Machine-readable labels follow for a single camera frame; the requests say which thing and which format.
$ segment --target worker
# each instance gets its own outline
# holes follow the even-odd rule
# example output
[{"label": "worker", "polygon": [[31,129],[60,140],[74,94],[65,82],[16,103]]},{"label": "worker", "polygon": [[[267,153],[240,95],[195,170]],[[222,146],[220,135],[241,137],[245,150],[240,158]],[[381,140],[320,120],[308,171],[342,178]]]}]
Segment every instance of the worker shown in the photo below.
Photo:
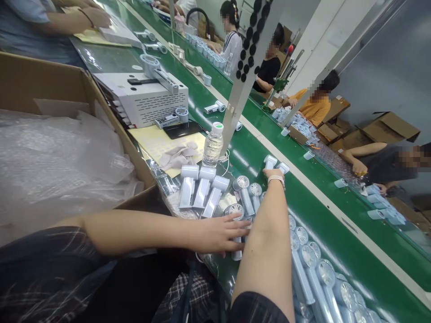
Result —
[{"label": "worker", "polygon": [[[54,5],[80,10],[65,14]],[[92,0],[3,0],[0,50],[85,68],[69,36],[110,24],[109,15]]]},{"label": "worker", "polygon": [[284,29],[283,26],[278,23],[273,38],[266,51],[264,61],[260,65],[259,72],[256,76],[256,81],[253,84],[253,88],[257,92],[267,93],[273,89],[275,84],[274,78],[277,77],[281,68],[281,62],[276,54],[280,50],[280,46],[283,44]]},{"label": "worker", "polygon": [[[331,101],[329,100],[328,94],[330,94],[339,83],[340,77],[338,73],[335,70],[330,71],[317,90],[314,91],[310,98],[299,109],[299,114],[305,117],[314,126],[319,126],[331,109]],[[291,106],[294,108],[298,101],[304,96],[305,92],[307,92],[307,89],[303,89],[295,95],[287,97],[281,104],[285,107]]]},{"label": "worker", "polygon": [[236,72],[242,51],[242,39],[238,33],[239,15],[237,2],[235,0],[225,1],[220,8],[220,16],[224,31],[228,33],[223,48],[221,48],[220,44],[211,41],[208,42],[208,47],[214,52],[220,53],[226,60],[232,54],[232,71]]},{"label": "worker", "polygon": [[[239,267],[230,322],[295,321],[284,175],[264,172],[268,190]],[[233,221],[238,216],[191,220],[110,210],[13,241],[0,248],[0,322],[186,322],[187,313],[189,322],[220,322],[212,317],[225,311],[214,276],[197,262],[184,268],[178,249],[164,252],[243,250],[231,239],[248,235],[251,223]],[[129,254],[145,248],[161,249]]]},{"label": "worker", "polygon": [[356,176],[376,184],[386,195],[400,181],[416,178],[420,168],[431,167],[431,143],[401,147],[378,142],[345,150],[341,157],[352,165]]},{"label": "worker", "polygon": [[[196,4],[196,0],[174,0],[174,7],[175,7],[175,16],[180,15],[184,17],[184,21],[187,18],[187,14],[189,11],[193,8],[197,8],[198,5]],[[159,10],[162,10],[163,12],[170,13],[169,9],[169,1],[168,0],[156,0],[153,3],[153,6],[156,7]],[[198,23],[199,23],[199,14],[197,12],[192,13],[189,17],[189,25],[198,29]]]}]

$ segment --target plastic bottle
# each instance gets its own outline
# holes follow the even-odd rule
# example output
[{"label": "plastic bottle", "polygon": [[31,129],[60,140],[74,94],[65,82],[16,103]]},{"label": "plastic bottle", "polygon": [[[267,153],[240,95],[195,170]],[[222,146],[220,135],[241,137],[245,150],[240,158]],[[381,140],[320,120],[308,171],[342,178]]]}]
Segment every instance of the plastic bottle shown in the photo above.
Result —
[{"label": "plastic bottle", "polygon": [[230,76],[230,70],[232,69],[232,60],[233,60],[233,53],[230,53],[228,60],[226,61],[226,66],[224,67],[224,74],[226,76]]},{"label": "plastic bottle", "polygon": [[203,149],[202,166],[215,168],[219,161],[221,149],[223,148],[223,124],[215,122],[212,124],[211,132],[205,139]]}]

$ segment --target hand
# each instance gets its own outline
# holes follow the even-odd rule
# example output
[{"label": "hand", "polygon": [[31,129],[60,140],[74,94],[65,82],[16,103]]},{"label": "hand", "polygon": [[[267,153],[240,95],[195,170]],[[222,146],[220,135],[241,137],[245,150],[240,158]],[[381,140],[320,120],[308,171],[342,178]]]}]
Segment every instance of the hand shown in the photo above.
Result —
[{"label": "hand", "polygon": [[374,183],[374,184],[376,184],[378,188],[380,188],[380,195],[385,196],[387,192],[386,186],[383,184],[377,184],[377,183]]},{"label": "hand", "polygon": [[245,227],[250,221],[233,221],[240,213],[223,217],[195,220],[190,228],[189,249],[199,253],[223,253],[244,249],[243,243],[231,241],[233,238],[247,236],[250,233]]},{"label": "hand", "polygon": [[292,109],[295,107],[295,105],[298,103],[298,100],[293,98],[293,99],[288,99],[287,103],[289,103],[289,105],[292,107]]},{"label": "hand", "polygon": [[284,174],[278,168],[275,168],[275,169],[272,169],[272,170],[264,169],[264,174],[268,178],[270,178],[271,176],[281,176],[284,179]]},{"label": "hand", "polygon": [[82,11],[90,18],[95,27],[109,28],[111,25],[110,15],[106,11],[96,8],[85,8]]},{"label": "hand", "polygon": [[353,163],[352,172],[354,172],[356,176],[361,177],[368,172],[368,168],[364,165],[363,162],[361,162],[360,160],[356,160]]}]

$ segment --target black shirt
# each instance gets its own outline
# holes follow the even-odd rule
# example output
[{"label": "black shirt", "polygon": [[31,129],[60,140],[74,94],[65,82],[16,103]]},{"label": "black shirt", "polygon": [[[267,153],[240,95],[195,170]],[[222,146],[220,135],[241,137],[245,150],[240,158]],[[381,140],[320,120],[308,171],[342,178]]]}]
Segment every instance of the black shirt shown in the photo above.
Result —
[{"label": "black shirt", "polygon": [[[267,61],[263,61],[262,65],[260,66],[260,70],[259,73],[257,74],[257,76],[259,76],[259,78],[262,81],[268,82],[269,84],[274,85],[274,78],[277,77],[278,71],[280,70],[281,67],[281,63],[280,60],[278,59],[278,57],[273,57]],[[259,84],[257,84],[257,82],[255,81],[255,83],[253,84],[253,88],[257,91],[257,92],[261,92],[261,93],[266,93],[265,90],[263,90]]]}]

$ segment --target bubble wrap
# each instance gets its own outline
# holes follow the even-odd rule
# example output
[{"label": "bubble wrap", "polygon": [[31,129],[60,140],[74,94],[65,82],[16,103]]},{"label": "bubble wrap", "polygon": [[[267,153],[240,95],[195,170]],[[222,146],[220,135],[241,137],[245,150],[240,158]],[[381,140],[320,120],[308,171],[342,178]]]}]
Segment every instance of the bubble wrap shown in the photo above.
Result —
[{"label": "bubble wrap", "polygon": [[0,110],[0,246],[143,191],[118,135],[78,118]]}]

